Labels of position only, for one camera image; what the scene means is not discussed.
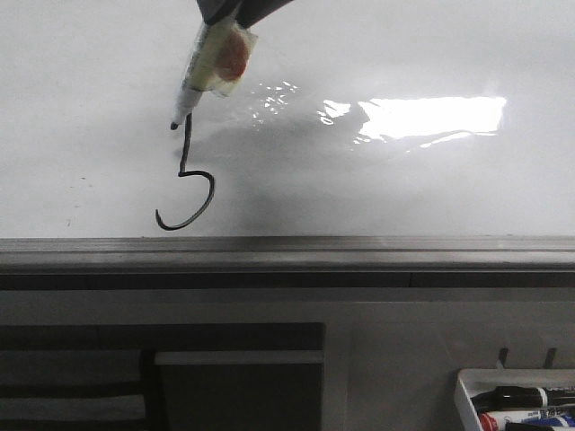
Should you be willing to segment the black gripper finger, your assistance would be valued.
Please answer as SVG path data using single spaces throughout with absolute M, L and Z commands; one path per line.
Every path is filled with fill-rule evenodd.
M 240 26 L 250 28 L 291 0 L 197 0 L 206 25 L 215 25 L 230 14 Z

